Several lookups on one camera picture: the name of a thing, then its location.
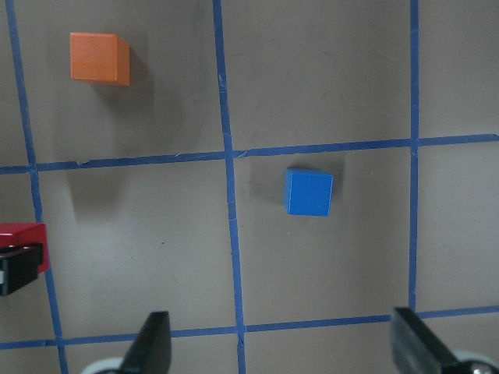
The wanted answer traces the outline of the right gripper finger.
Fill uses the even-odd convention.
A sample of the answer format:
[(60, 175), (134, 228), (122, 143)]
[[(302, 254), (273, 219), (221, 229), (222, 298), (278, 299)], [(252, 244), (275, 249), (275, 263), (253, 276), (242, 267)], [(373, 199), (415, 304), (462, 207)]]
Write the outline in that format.
[(460, 373), (460, 361), (407, 307), (391, 312), (391, 357), (399, 373)]
[(152, 312), (127, 351), (119, 373), (167, 374), (172, 362), (168, 312)]

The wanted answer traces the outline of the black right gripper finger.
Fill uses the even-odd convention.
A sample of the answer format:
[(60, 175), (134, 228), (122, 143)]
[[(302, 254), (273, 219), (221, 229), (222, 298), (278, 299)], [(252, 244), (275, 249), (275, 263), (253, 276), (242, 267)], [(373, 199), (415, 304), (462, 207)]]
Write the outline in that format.
[(8, 296), (35, 281), (43, 262), (41, 243), (1, 248), (1, 296)]

